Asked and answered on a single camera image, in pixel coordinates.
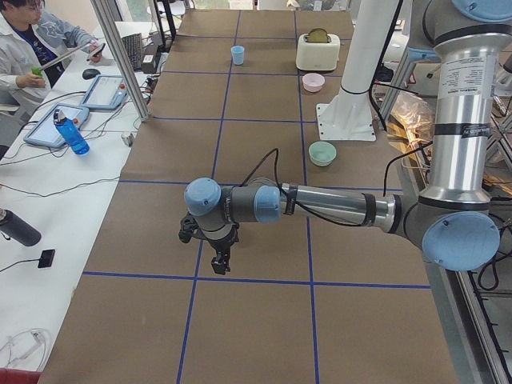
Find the blue water bottle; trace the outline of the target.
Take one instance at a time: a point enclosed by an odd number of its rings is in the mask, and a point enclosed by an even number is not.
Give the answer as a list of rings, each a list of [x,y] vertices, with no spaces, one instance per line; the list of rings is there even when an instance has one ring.
[[[63,110],[56,109],[54,111],[53,121],[56,130],[76,155],[86,155],[89,153],[90,147],[88,143],[74,123],[65,116]]]

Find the person in white coat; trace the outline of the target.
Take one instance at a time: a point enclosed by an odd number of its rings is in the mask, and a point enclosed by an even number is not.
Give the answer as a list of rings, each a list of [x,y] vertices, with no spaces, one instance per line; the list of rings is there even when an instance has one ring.
[[[43,1],[1,2],[1,90],[20,105],[24,119],[65,72],[69,60],[55,60],[83,44],[89,61],[102,60],[98,40],[47,11]]]

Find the teach pendant tablet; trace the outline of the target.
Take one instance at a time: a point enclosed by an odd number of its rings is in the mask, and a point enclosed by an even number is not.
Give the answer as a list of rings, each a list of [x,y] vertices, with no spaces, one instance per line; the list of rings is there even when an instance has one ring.
[[[81,106],[90,110],[114,110],[127,96],[124,78],[120,75],[98,75],[85,93]]]
[[[90,110],[84,106],[72,106],[57,103],[38,121],[38,123],[25,135],[24,141],[33,146],[60,148],[65,145],[64,137],[54,125],[54,112],[61,110],[73,122],[76,130],[80,130],[89,117]]]

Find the green bowl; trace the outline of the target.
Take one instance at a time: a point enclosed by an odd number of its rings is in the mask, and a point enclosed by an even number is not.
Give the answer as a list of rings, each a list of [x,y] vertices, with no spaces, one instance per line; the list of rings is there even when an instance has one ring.
[[[337,149],[334,145],[325,141],[317,141],[310,144],[308,148],[310,161],[320,167],[330,165],[337,156]]]

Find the pink bowl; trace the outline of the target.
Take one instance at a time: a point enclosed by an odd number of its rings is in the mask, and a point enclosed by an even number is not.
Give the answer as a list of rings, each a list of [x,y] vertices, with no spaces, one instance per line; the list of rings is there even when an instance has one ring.
[[[308,73],[302,76],[302,86],[304,90],[317,93],[325,85],[325,78],[323,75],[318,73]]]

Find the toast slice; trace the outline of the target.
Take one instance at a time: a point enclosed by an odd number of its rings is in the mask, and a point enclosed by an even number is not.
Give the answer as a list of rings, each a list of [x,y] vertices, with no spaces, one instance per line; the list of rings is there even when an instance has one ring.
[[[307,35],[308,43],[328,43],[330,41],[327,31],[323,28],[313,28]]]

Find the aluminium frame post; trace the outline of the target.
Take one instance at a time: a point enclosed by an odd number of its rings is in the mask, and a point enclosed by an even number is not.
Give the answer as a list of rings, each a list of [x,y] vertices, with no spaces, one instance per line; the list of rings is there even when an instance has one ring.
[[[145,122],[150,116],[146,101],[142,96],[138,80],[135,72],[130,64],[127,53],[122,44],[112,11],[106,0],[91,0],[91,5],[96,13],[102,32],[106,38],[106,42],[110,48],[117,67],[123,76],[128,89],[129,96],[133,102],[138,116],[142,122]]]

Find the small black square device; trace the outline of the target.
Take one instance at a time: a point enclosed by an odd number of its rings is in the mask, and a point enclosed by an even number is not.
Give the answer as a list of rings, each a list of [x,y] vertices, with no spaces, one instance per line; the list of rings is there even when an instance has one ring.
[[[53,264],[54,255],[55,249],[43,250],[38,260],[38,268],[45,269],[51,267]]]

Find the cream toaster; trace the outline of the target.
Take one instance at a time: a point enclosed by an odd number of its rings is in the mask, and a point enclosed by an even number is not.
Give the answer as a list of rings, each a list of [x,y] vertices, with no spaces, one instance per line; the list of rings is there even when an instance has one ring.
[[[304,71],[332,71],[338,66],[340,39],[328,34],[328,42],[308,42],[307,34],[298,38],[295,64]]]

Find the near teach pendant tablet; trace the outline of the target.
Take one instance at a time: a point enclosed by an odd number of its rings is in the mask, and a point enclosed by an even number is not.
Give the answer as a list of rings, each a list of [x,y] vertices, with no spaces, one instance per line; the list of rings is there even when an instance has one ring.
[[[61,110],[73,122],[76,130],[80,130],[89,117],[90,110],[84,106],[72,106],[57,103],[38,121],[38,123],[25,135],[24,141],[33,146],[60,148],[65,145],[64,137],[54,125],[54,112]]]

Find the light blue cup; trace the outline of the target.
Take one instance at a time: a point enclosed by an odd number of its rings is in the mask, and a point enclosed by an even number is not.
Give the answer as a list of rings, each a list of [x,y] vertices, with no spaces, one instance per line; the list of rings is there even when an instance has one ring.
[[[236,66],[241,66],[245,59],[245,47],[244,46],[232,46],[230,49],[232,63]]]

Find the black box on desk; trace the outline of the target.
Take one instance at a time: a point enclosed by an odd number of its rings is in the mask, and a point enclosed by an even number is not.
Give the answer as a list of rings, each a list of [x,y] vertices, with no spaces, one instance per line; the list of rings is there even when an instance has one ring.
[[[142,48],[141,71],[144,74],[156,74],[162,55],[166,52],[166,46],[155,43]]]

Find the black keyboard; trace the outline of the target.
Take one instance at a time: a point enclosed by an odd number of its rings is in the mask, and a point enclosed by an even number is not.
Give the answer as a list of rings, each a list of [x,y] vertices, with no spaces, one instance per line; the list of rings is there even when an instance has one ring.
[[[122,37],[122,44],[134,71],[142,68],[142,35],[130,34]]]

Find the far teach pendant tablet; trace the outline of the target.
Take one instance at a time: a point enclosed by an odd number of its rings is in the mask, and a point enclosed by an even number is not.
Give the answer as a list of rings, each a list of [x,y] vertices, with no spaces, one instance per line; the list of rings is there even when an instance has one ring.
[[[127,96],[124,78],[120,75],[98,75],[85,93],[81,106],[90,110],[114,110]]]

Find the black computer mouse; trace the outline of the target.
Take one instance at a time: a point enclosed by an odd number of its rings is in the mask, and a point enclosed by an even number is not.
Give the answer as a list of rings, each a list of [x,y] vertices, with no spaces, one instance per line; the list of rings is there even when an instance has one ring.
[[[90,80],[95,78],[96,76],[100,75],[100,71],[94,68],[85,69],[82,72],[82,78],[85,80]]]

